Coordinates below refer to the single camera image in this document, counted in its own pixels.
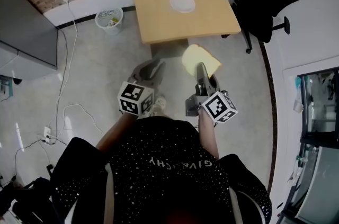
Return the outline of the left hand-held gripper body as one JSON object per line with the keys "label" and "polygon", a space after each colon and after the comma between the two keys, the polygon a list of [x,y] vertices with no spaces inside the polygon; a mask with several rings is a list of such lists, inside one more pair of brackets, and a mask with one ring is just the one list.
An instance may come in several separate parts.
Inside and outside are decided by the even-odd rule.
{"label": "left hand-held gripper body", "polygon": [[155,90],[124,81],[118,93],[119,108],[124,113],[143,115],[155,102]]}

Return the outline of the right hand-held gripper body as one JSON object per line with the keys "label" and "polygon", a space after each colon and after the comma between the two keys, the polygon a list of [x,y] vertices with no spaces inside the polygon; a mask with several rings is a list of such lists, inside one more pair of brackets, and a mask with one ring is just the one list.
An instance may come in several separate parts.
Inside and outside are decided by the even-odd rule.
{"label": "right hand-held gripper body", "polygon": [[227,91],[211,85],[195,86],[196,92],[185,100],[185,113],[187,117],[198,116],[198,111],[203,109],[214,123],[226,123],[238,113]]}

